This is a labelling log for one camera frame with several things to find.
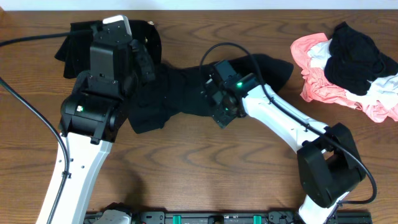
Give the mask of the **black polo shirt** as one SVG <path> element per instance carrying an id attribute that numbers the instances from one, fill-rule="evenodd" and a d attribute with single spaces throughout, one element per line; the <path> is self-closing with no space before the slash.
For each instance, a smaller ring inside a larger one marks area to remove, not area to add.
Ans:
<path id="1" fill-rule="evenodd" d="M 264 81 L 278 92 L 289 80 L 294 65 L 266 54 L 254 54 Z M 254 72 L 248 56 L 229 61 L 232 67 L 243 76 Z M 176 68 L 169 63 L 161 63 L 156 69 L 156 79 L 141 87 L 129 108 L 129 123 L 136 134 L 162 129 L 170 117 L 178 114 L 211 116 L 208 103 L 203 95 L 203 77 L 199 66 Z"/>

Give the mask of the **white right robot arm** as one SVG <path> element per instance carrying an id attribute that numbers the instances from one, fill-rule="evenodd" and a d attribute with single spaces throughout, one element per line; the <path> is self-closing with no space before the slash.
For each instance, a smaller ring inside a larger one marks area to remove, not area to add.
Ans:
<path id="1" fill-rule="evenodd" d="M 227 60 L 211 66 L 205 82 L 211 117 L 225 128 L 250 116 L 270 128 L 296 153 L 306 193 L 298 210 L 302 223 L 328 223 L 338 205 L 365 178 L 349 129 L 312 119 L 279 97 L 255 74 L 245 77 Z"/>

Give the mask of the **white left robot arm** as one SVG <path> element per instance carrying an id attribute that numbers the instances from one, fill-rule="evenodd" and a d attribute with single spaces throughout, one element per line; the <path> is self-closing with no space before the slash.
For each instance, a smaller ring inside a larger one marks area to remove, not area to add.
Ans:
<path id="1" fill-rule="evenodd" d="M 82 22 L 57 58 L 74 78 L 60 112 L 60 138 L 38 223 L 82 223 L 98 173 L 137 92 L 155 79 L 161 41 L 146 21 Z"/>

